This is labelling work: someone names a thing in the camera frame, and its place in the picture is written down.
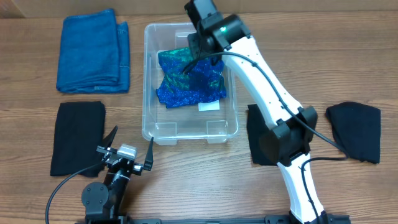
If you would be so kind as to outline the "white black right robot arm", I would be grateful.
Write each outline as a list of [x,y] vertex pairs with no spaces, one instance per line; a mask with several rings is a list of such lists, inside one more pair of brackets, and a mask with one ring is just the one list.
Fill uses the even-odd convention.
[[262,153],[276,164],[290,198],[291,221],[325,223],[310,170],[310,142],[318,115],[282,86],[270,69],[249,28],[232,14],[224,17],[213,1],[189,1],[184,9],[196,27],[194,38],[204,50],[196,60],[218,57],[242,81],[256,102],[268,131],[259,138]]

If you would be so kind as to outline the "clear plastic storage bin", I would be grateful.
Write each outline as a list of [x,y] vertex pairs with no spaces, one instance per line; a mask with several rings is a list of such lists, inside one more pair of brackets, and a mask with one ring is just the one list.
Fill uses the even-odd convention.
[[190,22],[149,24],[144,31],[144,74],[142,136],[159,145],[176,145],[178,140],[205,139],[209,144],[224,143],[239,131],[235,74],[223,70],[226,98],[220,110],[199,111],[198,105],[167,109],[159,103],[156,89],[164,73],[158,53],[188,47],[188,35],[196,32]]

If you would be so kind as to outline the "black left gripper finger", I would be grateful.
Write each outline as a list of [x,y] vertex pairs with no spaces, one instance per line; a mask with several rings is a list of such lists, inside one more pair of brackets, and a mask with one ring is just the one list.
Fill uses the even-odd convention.
[[111,147],[111,145],[112,145],[112,143],[113,143],[113,141],[114,141],[114,138],[115,138],[115,135],[116,135],[117,131],[118,131],[118,126],[115,126],[115,127],[113,128],[113,130],[103,139],[101,145],[102,145],[104,148]]
[[150,143],[149,143],[149,147],[147,150],[147,154],[146,154],[146,158],[144,161],[144,167],[143,169],[146,171],[151,171],[152,170],[152,166],[153,166],[153,144],[154,144],[154,138],[151,137],[150,139]]

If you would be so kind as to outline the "shiny blue green cloth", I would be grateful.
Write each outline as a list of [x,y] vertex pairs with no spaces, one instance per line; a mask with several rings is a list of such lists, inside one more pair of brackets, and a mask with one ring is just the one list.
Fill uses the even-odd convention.
[[189,48],[160,52],[158,59],[164,78],[156,94],[167,109],[226,98],[222,61],[206,58],[184,69],[193,60]]

